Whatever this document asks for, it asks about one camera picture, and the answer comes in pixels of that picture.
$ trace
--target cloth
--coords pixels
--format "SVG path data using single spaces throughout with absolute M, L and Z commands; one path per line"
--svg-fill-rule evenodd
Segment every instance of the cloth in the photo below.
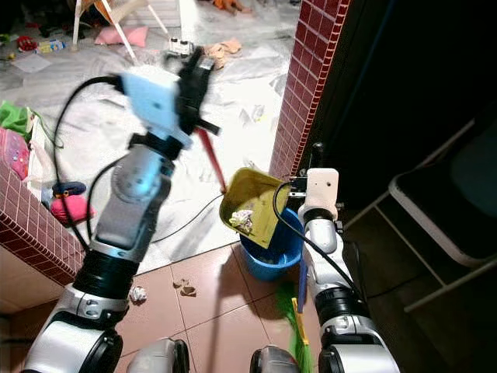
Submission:
M 86 198 L 82 196 L 69 196 L 65 197 L 66 204 L 68 206 L 69 214 L 71 214 L 74 223 L 79 223 L 80 221 L 86 220 Z M 69 224 L 68 216 L 65 214 L 64 205 L 62 204 L 62 199 L 58 198 L 50 207 L 52 215 L 60 222 L 62 225 Z M 96 211 L 93 207 L 90 207 L 90 216 L 93 218 L 96 215 Z
M 28 115 L 30 110 L 4 101 L 0 106 L 0 126 L 12 130 L 24 137 L 28 142 L 31 139 L 31 128 L 28 129 Z
M 223 10 L 226 9 L 224 7 L 224 1 L 223 0 L 214 0 L 214 5 L 217 6 L 219 9 Z
M 203 52 L 206 56 L 214 59 L 214 69 L 219 70 L 226 64 L 227 54 L 238 53 L 241 48 L 240 42 L 233 37 L 214 45 L 207 45 L 203 48 Z
M 148 27 L 123 27 L 124 36 L 131 45 L 145 48 Z M 123 39 L 117 33 L 116 27 L 104 27 L 95 39 L 95 44 L 121 44 Z

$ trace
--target crumpled paper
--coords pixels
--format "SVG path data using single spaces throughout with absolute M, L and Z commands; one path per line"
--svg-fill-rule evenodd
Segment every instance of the crumpled paper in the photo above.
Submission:
M 231 214 L 230 224 L 246 233 L 252 231 L 252 210 L 240 210 Z
M 135 286 L 130 291 L 130 299 L 133 303 L 143 303 L 147 300 L 147 292 L 141 286 Z

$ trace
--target toy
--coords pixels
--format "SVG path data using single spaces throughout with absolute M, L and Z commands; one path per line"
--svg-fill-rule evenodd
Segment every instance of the toy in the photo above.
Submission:
M 36 49 L 37 53 L 51 53 L 55 51 L 60 51 L 65 48 L 65 43 L 59 39 L 53 39 L 48 41 L 42 41 L 38 44 Z
M 36 49 L 36 41 L 32 37 L 18 37 L 17 38 L 17 47 L 20 52 L 28 52 Z

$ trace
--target pink cushion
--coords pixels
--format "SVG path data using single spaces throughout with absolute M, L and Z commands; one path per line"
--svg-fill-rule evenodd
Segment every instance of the pink cushion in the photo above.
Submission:
M 71 214 L 71 218 L 75 223 L 86 219 L 86 198 L 82 196 L 69 196 L 65 197 L 65 201 L 68 206 L 69 214 Z M 63 225 L 67 225 L 69 223 L 61 198 L 56 199 L 52 203 L 50 211 L 52 212 L 52 215 Z M 95 214 L 95 209 L 90 207 L 90 216 L 93 218 Z
M 148 27 L 123 27 L 124 35 L 131 45 L 145 48 Z M 122 44 L 123 40 L 117 33 L 116 27 L 104 27 L 95 39 L 95 44 Z

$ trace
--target brick pillar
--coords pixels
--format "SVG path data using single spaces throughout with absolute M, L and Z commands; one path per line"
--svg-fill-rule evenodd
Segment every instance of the brick pillar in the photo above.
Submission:
M 294 175 L 331 70 L 350 0 L 303 0 L 269 173 Z
M 69 284 L 75 279 L 84 256 L 79 241 L 2 161 L 0 244 L 61 285 Z

